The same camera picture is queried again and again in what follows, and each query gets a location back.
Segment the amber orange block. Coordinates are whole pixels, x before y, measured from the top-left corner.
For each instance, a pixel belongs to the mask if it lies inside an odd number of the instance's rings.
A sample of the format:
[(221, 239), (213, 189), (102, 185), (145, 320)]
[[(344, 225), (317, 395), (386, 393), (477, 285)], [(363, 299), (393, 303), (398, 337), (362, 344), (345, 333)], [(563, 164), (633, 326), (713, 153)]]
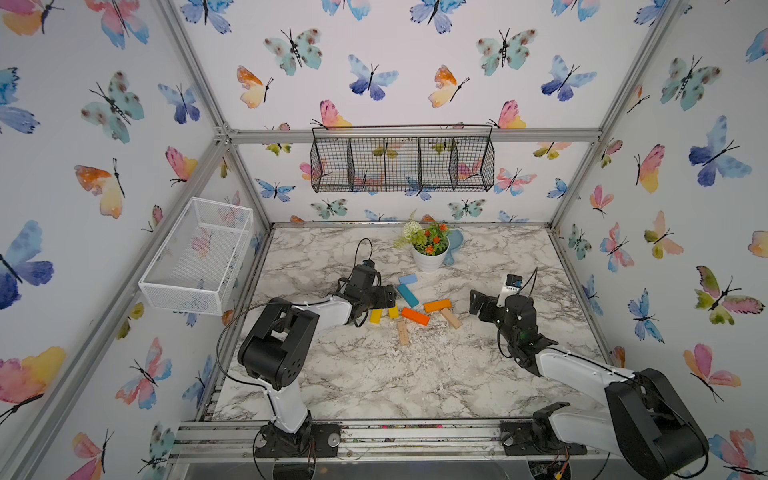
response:
[(423, 307), (427, 314), (431, 314), (433, 312), (439, 312), (443, 309), (450, 309), (452, 307), (452, 302), (449, 299), (437, 300), (424, 303)]

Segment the natural wood printed block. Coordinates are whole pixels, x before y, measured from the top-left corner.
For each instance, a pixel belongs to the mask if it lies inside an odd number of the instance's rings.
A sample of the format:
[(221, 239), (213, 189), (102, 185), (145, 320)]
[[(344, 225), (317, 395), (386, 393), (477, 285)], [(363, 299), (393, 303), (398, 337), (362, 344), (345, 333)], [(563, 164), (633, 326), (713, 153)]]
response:
[(408, 334), (407, 324), (404, 320), (400, 319), (397, 322), (397, 332), (400, 346), (408, 346), (410, 344), (410, 337)]

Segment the white mesh wall basket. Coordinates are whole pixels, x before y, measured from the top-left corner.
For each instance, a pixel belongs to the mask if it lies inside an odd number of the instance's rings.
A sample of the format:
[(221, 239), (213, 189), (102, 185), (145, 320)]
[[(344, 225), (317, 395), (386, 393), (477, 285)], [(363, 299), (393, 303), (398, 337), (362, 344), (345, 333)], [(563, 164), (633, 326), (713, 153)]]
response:
[(254, 232), (253, 210), (193, 197), (138, 287), (156, 309), (221, 315)]

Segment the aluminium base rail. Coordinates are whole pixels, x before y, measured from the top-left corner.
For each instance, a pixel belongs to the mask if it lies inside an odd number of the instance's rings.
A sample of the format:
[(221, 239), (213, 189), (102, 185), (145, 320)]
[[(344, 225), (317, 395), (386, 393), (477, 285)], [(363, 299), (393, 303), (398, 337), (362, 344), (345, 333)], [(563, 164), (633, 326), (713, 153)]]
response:
[(584, 442), (557, 446), (535, 442), (533, 420), (315, 420), (304, 449), (270, 433), (264, 421), (185, 422), (170, 460), (176, 463), (236, 461), (331, 462), (459, 461), (594, 457)]

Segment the light blue block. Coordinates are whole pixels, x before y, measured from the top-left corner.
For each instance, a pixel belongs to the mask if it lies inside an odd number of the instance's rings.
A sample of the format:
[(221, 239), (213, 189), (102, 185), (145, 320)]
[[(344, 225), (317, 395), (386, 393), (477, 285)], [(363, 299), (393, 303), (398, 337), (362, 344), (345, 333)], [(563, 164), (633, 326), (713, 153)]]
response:
[(414, 284), (418, 281), (418, 277), (415, 274), (402, 276), (399, 278), (399, 283), (402, 285)]

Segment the light blue dustpan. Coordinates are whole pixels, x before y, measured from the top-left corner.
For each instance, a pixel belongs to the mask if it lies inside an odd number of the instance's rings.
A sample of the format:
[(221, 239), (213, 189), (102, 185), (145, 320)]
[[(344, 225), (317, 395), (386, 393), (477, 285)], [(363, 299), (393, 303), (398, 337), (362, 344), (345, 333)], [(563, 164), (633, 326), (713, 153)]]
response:
[(464, 237), (460, 230), (454, 229), (447, 235), (448, 247), (445, 252), (443, 264), (452, 266), (455, 263), (455, 252), (463, 246)]

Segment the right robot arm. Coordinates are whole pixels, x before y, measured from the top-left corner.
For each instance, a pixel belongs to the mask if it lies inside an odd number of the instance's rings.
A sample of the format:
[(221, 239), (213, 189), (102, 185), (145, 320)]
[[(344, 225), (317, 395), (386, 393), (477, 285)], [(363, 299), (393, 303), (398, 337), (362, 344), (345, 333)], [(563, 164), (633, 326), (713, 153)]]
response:
[(473, 290), (469, 312), (496, 327), (503, 357), (600, 406), (582, 410), (556, 402), (536, 411), (522, 430), (507, 423), (501, 428), (505, 449), (531, 446), (548, 454), (590, 447), (624, 459), (644, 479), (680, 477), (694, 461), (709, 459), (706, 436), (662, 372), (612, 367), (560, 348), (539, 332), (527, 296), (499, 298)]

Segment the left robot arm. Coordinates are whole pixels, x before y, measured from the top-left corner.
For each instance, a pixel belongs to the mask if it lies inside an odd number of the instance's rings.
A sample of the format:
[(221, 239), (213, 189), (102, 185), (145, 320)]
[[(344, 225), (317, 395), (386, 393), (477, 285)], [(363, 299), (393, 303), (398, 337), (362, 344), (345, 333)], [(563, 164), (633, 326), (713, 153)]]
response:
[(382, 283), (375, 262), (368, 259), (340, 278), (337, 290), (321, 300), (295, 303), (275, 297), (263, 306), (240, 346), (237, 361), (266, 390), (272, 424), (279, 433), (293, 439), (311, 425), (298, 376), (315, 335), (338, 326), (359, 327), (369, 312), (393, 307), (395, 301), (394, 287)]

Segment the red orange block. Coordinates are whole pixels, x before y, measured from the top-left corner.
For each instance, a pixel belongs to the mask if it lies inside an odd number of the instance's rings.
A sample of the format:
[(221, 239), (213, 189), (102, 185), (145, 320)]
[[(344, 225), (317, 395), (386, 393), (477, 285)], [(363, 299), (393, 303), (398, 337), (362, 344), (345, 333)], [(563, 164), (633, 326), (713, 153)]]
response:
[(415, 311), (411, 308), (403, 308), (401, 310), (401, 316), (422, 326), (427, 326), (430, 321), (429, 315)]

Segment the teal block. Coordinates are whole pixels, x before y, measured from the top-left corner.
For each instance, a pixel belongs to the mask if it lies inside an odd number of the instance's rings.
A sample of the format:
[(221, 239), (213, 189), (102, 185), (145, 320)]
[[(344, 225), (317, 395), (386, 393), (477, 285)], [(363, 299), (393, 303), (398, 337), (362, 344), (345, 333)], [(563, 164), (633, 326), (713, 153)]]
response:
[(415, 308), (419, 305), (419, 300), (416, 298), (416, 296), (412, 293), (412, 291), (408, 288), (407, 285), (399, 284), (396, 287), (396, 289), (410, 308)]

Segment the white pot with flowers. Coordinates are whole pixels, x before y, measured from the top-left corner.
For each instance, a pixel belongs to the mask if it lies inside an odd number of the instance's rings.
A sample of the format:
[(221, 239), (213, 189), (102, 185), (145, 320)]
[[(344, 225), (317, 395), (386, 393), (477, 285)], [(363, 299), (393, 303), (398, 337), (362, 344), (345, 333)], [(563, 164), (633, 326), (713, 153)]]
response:
[(394, 247), (408, 250), (421, 272), (434, 273), (444, 264), (450, 247), (450, 233), (445, 222), (432, 218), (426, 222), (418, 221), (416, 212), (412, 212)]

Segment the natural wood block right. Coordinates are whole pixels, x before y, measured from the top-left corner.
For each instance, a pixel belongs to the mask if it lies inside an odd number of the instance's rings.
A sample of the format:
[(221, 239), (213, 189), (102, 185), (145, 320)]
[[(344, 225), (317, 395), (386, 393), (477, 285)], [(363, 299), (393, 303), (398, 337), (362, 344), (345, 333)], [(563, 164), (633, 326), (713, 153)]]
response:
[(459, 320), (459, 318), (451, 311), (450, 308), (444, 308), (440, 310), (441, 316), (449, 323), (449, 325), (454, 329), (459, 329), (462, 327), (462, 322)]

